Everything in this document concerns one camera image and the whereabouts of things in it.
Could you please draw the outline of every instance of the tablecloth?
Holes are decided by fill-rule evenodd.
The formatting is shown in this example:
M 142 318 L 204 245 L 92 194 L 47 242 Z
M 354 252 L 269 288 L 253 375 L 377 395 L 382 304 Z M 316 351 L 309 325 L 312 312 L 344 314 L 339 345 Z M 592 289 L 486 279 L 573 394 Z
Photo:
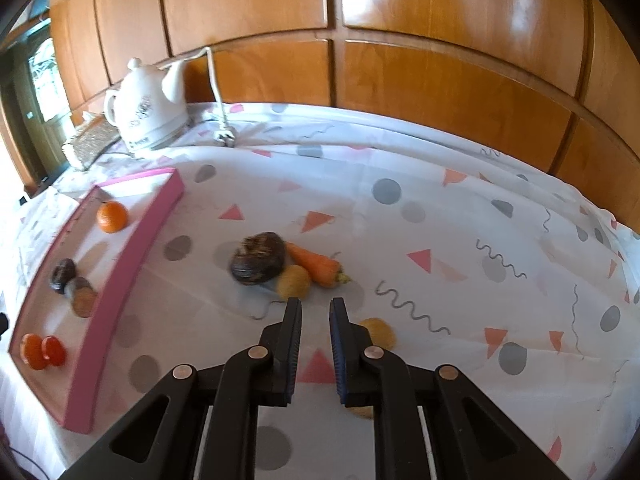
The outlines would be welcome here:
M 303 302 L 296 393 L 260 409 L 256 478 L 374 477 L 372 423 L 335 392 L 334 295 L 352 321 L 385 319 L 409 364 L 458 366 L 570 478 L 606 475 L 640 422 L 638 234 L 572 186 L 432 128 L 302 105 L 229 112 L 235 148 L 204 122 L 153 158 L 115 146 L 56 182 L 79 197 L 175 166 L 186 184 L 124 307 L 94 431 L 53 428 L 67 465 L 172 367 L 223 363 L 281 318 L 268 286 L 226 270 L 239 240 L 273 230 L 334 255 L 353 281 Z

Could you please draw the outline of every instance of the silver rivet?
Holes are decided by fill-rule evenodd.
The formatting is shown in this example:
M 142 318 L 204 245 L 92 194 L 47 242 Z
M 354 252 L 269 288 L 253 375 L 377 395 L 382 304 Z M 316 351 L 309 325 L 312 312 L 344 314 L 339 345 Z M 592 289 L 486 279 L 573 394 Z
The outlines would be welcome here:
M 444 365 L 438 373 L 446 381 L 454 381 L 458 378 L 458 369 L 455 366 Z
M 193 374 L 193 370 L 189 365 L 177 365 L 174 368 L 174 377 L 176 379 L 187 379 L 191 377 L 191 374 Z
M 385 351 L 379 346 L 367 346 L 364 349 L 364 355 L 369 359 L 380 359 L 384 354 Z
M 252 346 L 249 348 L 249 357 L 251 359 L 262 359 L 267 357 L 269 351 L 264 346 Z

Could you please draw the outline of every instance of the dried dark fruit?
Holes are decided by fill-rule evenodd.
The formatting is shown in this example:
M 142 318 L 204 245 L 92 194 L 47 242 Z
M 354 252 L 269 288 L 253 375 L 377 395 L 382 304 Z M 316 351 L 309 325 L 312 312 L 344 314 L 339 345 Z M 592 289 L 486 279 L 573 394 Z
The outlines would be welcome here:
M 268 282 L 284 269 L 286 249 L 276 233 L 260 233 L 242 240 L 231 257 L 229 271 L 243 285 Z
M 65 287 L 65 296 L 71 302 L 71 309 L 76 316 L 91 316 L 97 294 L 86 279 L 77 276 L 70 280 Z
M 54 267 L 49 280 L 49 285 L 58 294 L 65 293 L 65 285 L 75 278 L 76 276 L 76 264 L 71 258 L 65 258 L 60 260 Z

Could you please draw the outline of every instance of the red tomato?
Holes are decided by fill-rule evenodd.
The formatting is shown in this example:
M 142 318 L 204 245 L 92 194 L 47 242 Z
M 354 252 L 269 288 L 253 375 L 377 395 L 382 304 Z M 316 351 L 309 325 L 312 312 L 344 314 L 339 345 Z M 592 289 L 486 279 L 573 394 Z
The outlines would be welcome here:
M 43 370 L 47 361 L 42 354 L 42 338 L 36 334 L 26 334 L 20 343 L 20 357 L 33 370 Z
M 54 335 L 42 340 L 42 354 L 47 362 L 53 366 L 62 366 L 66 361 L 66 350 L 60 339 Z

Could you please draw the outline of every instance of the black cable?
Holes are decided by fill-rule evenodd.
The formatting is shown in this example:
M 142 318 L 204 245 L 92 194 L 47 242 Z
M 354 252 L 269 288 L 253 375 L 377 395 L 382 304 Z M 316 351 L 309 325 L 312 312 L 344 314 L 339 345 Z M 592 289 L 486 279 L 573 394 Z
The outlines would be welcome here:
M 26 456 L 24 453 L 21 453 L 20 451 L 18 451 L 17 449 L 14 449 L 14 448 L 13 448 L 13 447 L 11 447 L 11 446 L 9 446 L 9 449 L 10 449 L 11 451 L 13 451 L 14 453 L 17 453 L 17 454 L 18 454 L 18 455 L 20 455 L 21 457 L 23 457 L 23 458 L 27 459 L 29 462 L 31 462 L 34 466 L 36 466 L 36 467 L 40 470 L 40 472 L 44 475 L 44 478 L 46 478 L 47 480 L 51 480 L 51 479 L 49 478 L 49 475 L 48 475 L 48 474 L 46 474 L 46 473 L 44 472 L 44 469 L 43 469 L 43 468 L 41 468 L 41 467 L 38 465 L 38 463 L 34 462 L 31 458 L 29 458 L 28 456 Z

